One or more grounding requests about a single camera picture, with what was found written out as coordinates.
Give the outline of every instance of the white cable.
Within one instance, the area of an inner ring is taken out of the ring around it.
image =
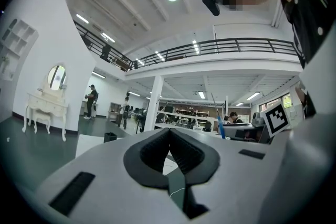
[[[171,197],[174,193],[176,193],[176,192],[178,192],[178,191],[180,191],[181,189],[184,189],[184,188],[180,188],[179,190],[177,190],[177,191],[174,191],[173,193],[171,193],[170,194],[170,196],[169,197]]]

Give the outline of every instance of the baseboard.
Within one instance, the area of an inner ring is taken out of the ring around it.
[[[24,117],[21,116],[20,114],[17,114],[13,111],[12,113],[13,117],[17,118],[17,119],[20,119],[20,120],[24,120]],[[40,122],[37,122],[37,126],[41,126],[41,127],[46,127],[46,125],[44,123],[40,123]],[[49,128],[51,131],[60,131],[62,132],[62,128],[59,128],[59,127],[54,127],[54,126],[50,126]],[[78,131],[73,131],[73,130],[68,130],[68,129],[65,129],[67,131],[67,134],[78,134]]]

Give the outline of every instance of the seated person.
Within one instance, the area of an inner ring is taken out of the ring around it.
[[[237,113],[234,112],[234,111],[232,111],[230,113],[229,118],[231,118],[233,120],[233,122],[232,122],[233,124],[235,124],[235,123],[243,123],[243,121],[238,117]]]

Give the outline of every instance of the black box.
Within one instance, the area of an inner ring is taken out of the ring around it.
[[[110,141],[113,141],[113,140],[117,140],[117,135],[115,135],[113,133],[105,133],[104,143],[110,142]]]

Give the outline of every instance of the blue screwdriver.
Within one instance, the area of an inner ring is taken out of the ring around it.
[[[218,108],[217,108],[217,105],[216,105],[216,102],[215,102],[215,99],[214,99],[214,96],[213,96],[212,93],[211,93],[211,96],[212,96],[212,100],[214,100],[214,104],[215,104],[217,114],[218,114],[218,128],[219,128],[219,131],[220,131],[220,134],[221,134],[222,138],[225,139],[223,123],[222,123],[221,117],[219,116],[219,111],[218,111]]]

